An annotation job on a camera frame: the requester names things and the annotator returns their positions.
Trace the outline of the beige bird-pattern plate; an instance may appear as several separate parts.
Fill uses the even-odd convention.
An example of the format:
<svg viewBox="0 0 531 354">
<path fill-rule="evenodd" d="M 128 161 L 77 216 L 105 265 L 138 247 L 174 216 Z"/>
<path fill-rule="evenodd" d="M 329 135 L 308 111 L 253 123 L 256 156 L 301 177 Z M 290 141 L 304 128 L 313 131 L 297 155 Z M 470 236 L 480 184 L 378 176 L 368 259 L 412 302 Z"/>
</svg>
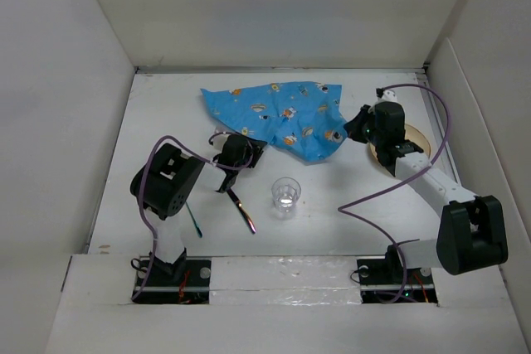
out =
<svg viewBox="0 0 531 354">
<path fill-rule="evenodd" d="M 429 140 L 420 130 L 410 124 L 405 125 L 405 139 L 417 144 L 428 157 L 431 156 L 431 144 Z M 374 162 L 378 160 L 376 148 L 371 143 L 368 145 L 368 153 L 371 154 Z"/>
</svg>

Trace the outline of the iridescent knife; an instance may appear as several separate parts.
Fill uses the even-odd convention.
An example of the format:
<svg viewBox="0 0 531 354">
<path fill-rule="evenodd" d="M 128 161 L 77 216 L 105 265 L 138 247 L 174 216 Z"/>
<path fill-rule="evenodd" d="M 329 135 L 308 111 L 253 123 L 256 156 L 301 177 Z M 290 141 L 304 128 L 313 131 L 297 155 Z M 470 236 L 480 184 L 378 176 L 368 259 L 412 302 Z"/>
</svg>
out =
<svg viewBox="0 0 531 354">
<path fill-rule="evenodd" d="M 235 192 L 232 189 L 228 189 L 227 190 L 227 195 L 229 196 L 229 198 L 231 199 L 232 203 L 237 208 L 238 212 L 240 213 L 242 219 L 246 223 L 246 225 L 247 225 L 248 229 L 250 230 L 250 232 L 254 235 L 256 233 L 256 227 L 254 225 L 253 220 L 251 219 L 251 217 L 249 216 L 247 211 L 244 209 L 239 197 L 235 194 Z"/>
</svg>

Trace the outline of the clear plastic cup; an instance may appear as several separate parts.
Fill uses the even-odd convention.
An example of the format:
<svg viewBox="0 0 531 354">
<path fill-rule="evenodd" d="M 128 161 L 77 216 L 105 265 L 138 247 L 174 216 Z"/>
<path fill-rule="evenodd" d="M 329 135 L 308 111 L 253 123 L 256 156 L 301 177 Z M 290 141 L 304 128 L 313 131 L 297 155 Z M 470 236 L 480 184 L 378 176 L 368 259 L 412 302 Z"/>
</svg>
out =
<svg viewBox="0 0 531 354">
<path fill-rule="evenodd" d="M 296 213 L 301 195 L 300 184 L 292 177 L 281 177 L 271 187 L 273 215 L 279 220 L 289 220 Z"/>
</svg>

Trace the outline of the blue patterned cloth placemat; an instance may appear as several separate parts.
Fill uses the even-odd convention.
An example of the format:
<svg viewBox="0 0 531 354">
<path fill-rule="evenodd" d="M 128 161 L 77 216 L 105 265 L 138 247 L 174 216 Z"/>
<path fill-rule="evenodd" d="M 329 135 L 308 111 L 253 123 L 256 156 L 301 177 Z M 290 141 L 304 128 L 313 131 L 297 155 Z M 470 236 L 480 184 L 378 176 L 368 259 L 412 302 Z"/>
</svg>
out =
<svg viewBox="0 0 531 354">
<path fill-rule="evenodd" d="M 218 122 L 305 162 L 325 160 L 347 138 L 341 94 L 341 85 L 313 81 L 202 90 L 207 111 Z"/>
</svg>

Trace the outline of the iridescent fork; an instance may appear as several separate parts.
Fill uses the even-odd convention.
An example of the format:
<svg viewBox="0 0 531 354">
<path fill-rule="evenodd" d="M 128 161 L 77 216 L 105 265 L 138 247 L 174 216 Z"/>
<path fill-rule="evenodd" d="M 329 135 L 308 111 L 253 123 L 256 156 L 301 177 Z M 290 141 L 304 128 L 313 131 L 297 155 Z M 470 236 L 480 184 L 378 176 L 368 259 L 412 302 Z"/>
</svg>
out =
<svg viewBox="0 0 531 354">
<path fill-rule="evenodd" d="M 188 214 L 190 215 L 190 218 L 192 220 L 192 223 L 193 223 L 194 229 L 196 231 L 196 234 L 197 234 L 198 238 L 201 239 L 203 237 L 203 233 L 202 233 L 202 230 L 200 228 L 200 225 L 197 223 L 197 220 L 196 220 L 194 214 L 192 213 L 191 207 L 188 205 L 187 201 L 185 202 L 185 205 L 186 205 L 186 208 L 188 210 Z"/>
</svg>

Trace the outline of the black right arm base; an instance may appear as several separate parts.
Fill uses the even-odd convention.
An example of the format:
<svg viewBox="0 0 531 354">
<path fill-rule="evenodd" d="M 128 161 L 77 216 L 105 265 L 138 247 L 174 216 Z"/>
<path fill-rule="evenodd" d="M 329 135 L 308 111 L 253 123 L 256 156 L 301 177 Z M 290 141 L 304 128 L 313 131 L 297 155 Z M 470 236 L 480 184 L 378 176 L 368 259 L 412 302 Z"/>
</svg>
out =
<svg viewBox="0 0 531 354">
<path fill-rule="evenodd" d="M 397 250 L 391 245 L 385 255 L 357 258 L 357 268 L 349 278 L 360 288 L 362 304 L 434 303 L 438 304 L 435 283 L 429 268 L 403 268 Z"/>
</svg>

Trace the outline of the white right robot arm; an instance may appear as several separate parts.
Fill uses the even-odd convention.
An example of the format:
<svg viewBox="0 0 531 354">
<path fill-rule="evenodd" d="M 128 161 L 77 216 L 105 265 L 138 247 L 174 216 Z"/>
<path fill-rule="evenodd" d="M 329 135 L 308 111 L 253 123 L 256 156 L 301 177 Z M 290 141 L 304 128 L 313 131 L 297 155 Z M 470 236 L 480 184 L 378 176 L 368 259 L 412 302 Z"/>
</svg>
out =
<svg viewBox="0 0 531 354">
<path fill-rule="evenodd" d="M 392 101 L 364 105 L 344 126 L 347 136 L 371 144 L 378 162 L 411 187 L 440 219 L 437 237 L 392 244 L 383 272 L 401 283 L 417 268 L 458 275 L 505 263 L 509 258 L 504 214 L 494 196 L 478 196 L 453 181 L 406 137 L 403 107 Z"/>
</svg>

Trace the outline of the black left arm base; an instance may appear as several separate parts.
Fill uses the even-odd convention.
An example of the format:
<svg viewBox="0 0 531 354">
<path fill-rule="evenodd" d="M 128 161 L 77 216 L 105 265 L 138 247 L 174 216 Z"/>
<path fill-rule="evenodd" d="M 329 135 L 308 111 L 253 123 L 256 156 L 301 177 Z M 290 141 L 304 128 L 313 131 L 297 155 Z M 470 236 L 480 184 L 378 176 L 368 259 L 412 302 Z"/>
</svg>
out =
<svg viewBox="0 0 531 354">
<path fill-rule="evenodd" d="M 212 259 L 189 257 L 184 250 L 173 263 L 148 256 L 133 258 L 136 273 L 132 302 L 136 304 L 209 304 Z"/>
</svg>

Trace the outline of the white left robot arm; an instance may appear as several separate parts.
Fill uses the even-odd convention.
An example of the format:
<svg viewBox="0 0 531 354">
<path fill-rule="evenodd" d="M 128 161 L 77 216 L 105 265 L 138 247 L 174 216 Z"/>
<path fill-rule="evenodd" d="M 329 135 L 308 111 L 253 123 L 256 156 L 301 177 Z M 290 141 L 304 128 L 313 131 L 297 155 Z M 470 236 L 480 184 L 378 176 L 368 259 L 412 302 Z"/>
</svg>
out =
<svg viewBox="0 0 531 354">
<path fill-rule="evenodd" d="M 179 231 L 179 221 L 167 221 L 184 212 L 192 220 L 199 237 L 199 222 L 209 208 L 214 221 L 222 218 L 222 207 L 236 208 L 252 234 L 256 227 L 240 198 L 233 191 L 240 171 L 256 166 L 267 142 L 248 138 L 240 133 L 220 131 L 208 139 L 217 150 L 212 158 L 192 154 L 176 138 L 164 136 L 155 145 L 146 164 L 130 184 L 140 216 L 152 234 L 154 248 L 149 256 L 156 266 L 156 275 L 166 284 L 179 283 L 185 273 L 178 259 L 186 245 Z"/>
</svg>

